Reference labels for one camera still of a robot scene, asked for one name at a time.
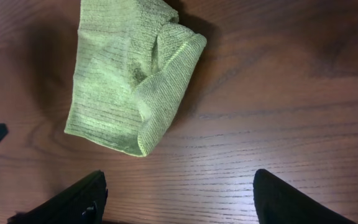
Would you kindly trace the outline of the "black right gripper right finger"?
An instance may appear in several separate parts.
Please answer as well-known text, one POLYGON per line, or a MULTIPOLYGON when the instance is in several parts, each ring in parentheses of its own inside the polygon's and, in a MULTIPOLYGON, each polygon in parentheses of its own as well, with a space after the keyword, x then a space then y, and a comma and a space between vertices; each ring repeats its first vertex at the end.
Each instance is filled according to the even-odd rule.
POLYGON ((255 173, 253 193, 260 224, 355 224, 265 169, 255 173))

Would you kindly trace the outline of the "light green microfiber cloth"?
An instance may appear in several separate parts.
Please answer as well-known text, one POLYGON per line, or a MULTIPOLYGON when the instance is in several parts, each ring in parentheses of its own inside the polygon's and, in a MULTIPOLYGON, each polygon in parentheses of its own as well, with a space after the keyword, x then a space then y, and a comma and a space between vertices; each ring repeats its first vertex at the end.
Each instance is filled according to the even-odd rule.
POLYGON ((164 1, 82 1, 65 132, 148 156, 170 127, 206 43, 164 1))

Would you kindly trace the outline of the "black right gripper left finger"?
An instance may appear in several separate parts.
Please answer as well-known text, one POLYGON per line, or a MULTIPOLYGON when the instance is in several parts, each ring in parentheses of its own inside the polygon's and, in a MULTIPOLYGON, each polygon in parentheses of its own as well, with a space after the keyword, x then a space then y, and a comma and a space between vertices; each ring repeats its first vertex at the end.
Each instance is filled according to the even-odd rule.
POLYGON ((8 224, 101 224, 108 197, 104 172, 97 170, 50 200, 8 218, 8 224))

